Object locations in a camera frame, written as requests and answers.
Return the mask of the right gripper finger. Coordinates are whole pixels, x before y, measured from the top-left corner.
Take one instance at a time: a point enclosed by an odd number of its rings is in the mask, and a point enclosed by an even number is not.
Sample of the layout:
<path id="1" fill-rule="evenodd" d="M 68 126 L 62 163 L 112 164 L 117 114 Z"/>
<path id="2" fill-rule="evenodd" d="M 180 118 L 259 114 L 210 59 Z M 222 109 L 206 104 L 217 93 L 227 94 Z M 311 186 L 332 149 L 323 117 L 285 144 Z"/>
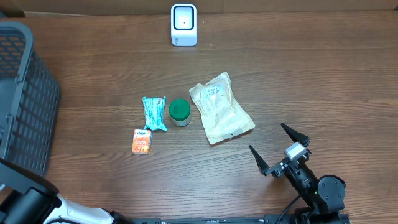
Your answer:
<path id="1" fill-rule="evenodd" d="M 256 164 L 259 168 L 259 172 L 262 175 L 267 175 L 266 172 L 269 170 L 268 164 L 265 162 L 265 160 L 259 155 L 259 153 L 251 145 L 249 145 L 249 149 L 252 152 L 252 154 L 256 160 Z"/>
<path id="2" fill-rule="evenodd" d="M 308 147 L 310 144 L 310 138 L 307 135 L 304 135 L 294 129 L 290 128 L 285 123 L 280 124 L 284 131 L 288 134 L 293 142 L 299 142 L 302 146 Z"/>

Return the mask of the beige paper pouch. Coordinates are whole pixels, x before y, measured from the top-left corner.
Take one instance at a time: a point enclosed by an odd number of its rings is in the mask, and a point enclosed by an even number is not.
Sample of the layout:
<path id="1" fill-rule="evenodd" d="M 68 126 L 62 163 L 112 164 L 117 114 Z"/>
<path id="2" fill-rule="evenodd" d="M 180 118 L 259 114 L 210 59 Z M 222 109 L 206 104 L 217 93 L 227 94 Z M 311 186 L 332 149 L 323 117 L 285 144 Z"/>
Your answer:
<path id="1" fill-rule="evenodd" d="M 223 72 L 205 85 L 189 89 L 192 101 L 200 112 L 208 142 L 217 144 L 255 128 L 254 121 L 233 95 L 231 79 Z"/>

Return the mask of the green lid jar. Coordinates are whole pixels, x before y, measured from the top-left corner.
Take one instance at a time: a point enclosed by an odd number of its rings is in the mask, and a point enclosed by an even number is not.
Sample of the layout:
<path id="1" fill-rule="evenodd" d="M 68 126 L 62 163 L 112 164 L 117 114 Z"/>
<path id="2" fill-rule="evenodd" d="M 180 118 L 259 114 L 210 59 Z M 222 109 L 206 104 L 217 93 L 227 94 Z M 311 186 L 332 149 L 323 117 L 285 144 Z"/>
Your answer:
<path id="1" fill-rule="evenodd" d="M 191 121 L 190 104 L 182 98 L 173 100 L 169 106 L 169 115 L 176 126 L 186 126 Z"/>

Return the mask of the teal wipes pack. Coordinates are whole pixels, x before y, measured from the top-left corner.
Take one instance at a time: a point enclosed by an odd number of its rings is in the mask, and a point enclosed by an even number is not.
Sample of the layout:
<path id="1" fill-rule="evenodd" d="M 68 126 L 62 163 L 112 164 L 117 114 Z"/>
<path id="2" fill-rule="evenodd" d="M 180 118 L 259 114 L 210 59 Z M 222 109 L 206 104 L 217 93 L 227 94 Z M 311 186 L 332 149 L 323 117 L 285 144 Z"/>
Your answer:
<path id="1" fill-rule="evenodd" d="M 144 129 L 151 131 L 161 130 L 167 131 L 164 124 L 164 111 L 166 97 L 163 98 L 142 98 L 144 107 L 145 126 Z"/>

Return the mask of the orange tissue pack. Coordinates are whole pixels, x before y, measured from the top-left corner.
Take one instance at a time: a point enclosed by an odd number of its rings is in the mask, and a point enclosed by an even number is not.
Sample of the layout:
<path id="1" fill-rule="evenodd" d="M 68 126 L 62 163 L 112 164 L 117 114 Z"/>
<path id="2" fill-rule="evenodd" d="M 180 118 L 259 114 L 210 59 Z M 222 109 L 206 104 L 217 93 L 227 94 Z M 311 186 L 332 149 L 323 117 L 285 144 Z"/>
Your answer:
<path id="1" fill-rule="evenodd" d="M 132 139 L 133 154 L 150 154 L 152 145 L 152 131 L 146 129 L 135 129 Z"/>

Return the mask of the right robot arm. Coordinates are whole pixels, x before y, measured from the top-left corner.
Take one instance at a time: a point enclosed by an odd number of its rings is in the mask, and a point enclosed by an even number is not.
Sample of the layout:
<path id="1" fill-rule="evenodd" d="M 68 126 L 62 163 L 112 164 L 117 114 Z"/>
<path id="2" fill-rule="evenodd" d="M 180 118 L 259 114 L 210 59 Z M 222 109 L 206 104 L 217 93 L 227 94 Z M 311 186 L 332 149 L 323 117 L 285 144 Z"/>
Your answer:
<path id="1" fill-rule="evenodd" d="M 306 165 L 310 138 L 285 123 L 281 126 L 294 143 L 279 163 L 271 167 L 252 146 L 249 149 L 262 175 L 286 177 L 298 195 L 281 214 L 265 215 L 264 223 L 349 223 L 349 216 L 340 213 L 345 208 L 345 181 L 335 175 L 316 177 Z"/>

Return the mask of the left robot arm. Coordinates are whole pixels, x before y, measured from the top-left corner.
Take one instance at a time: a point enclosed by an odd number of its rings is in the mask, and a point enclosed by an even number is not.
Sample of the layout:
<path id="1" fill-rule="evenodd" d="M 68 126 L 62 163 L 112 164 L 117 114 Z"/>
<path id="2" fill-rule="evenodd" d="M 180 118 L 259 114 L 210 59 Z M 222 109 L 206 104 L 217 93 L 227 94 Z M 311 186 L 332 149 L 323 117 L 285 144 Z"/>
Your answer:
<path id="1" fill-rule="evenodd" d="M 1 159 L 1 183 L 12 189 L 1 202 L 1 223 L 132 223 L 121 214 L 64 199 L 43 177 Z"/>

